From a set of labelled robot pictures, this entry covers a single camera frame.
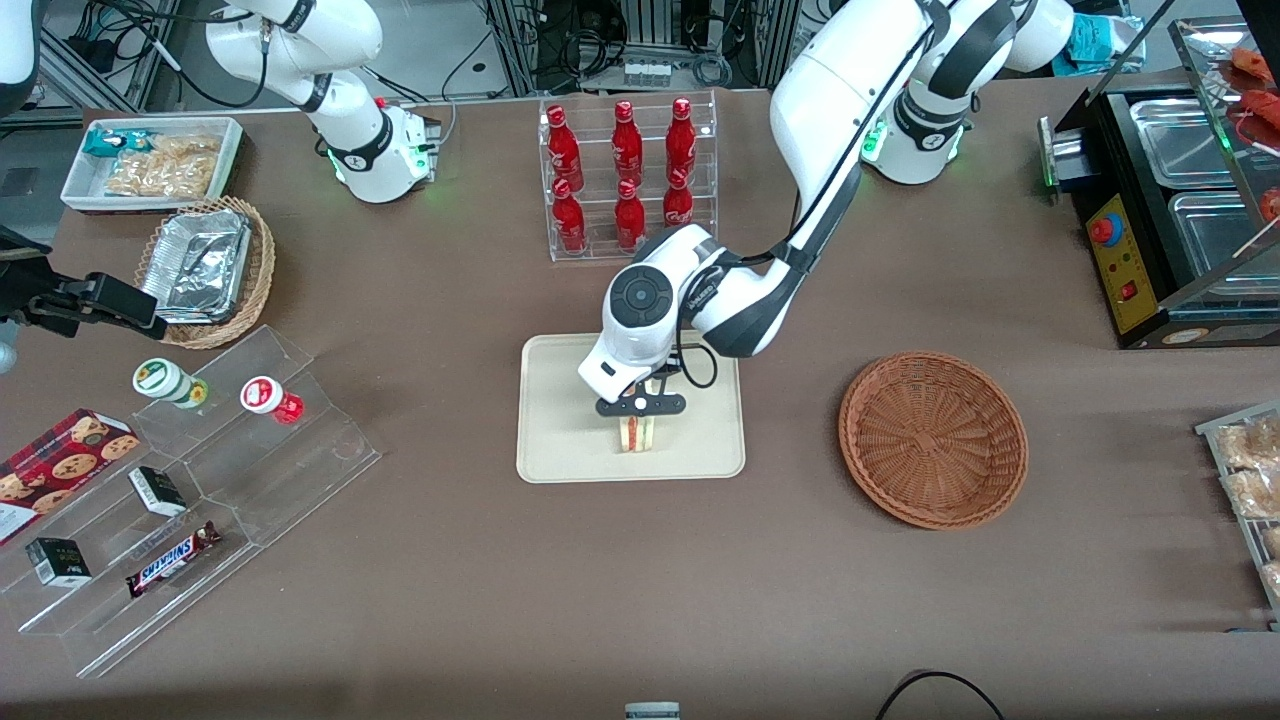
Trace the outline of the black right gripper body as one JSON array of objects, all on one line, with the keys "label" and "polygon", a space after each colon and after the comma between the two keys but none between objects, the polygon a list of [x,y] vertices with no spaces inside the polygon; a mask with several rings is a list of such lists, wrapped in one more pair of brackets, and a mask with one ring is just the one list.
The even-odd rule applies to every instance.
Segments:
[{"label": "black right gripper body", "polygon": [[31,325],[31,304],[52,292],[49,247],[1,227],[1,315],[3,322]]}]

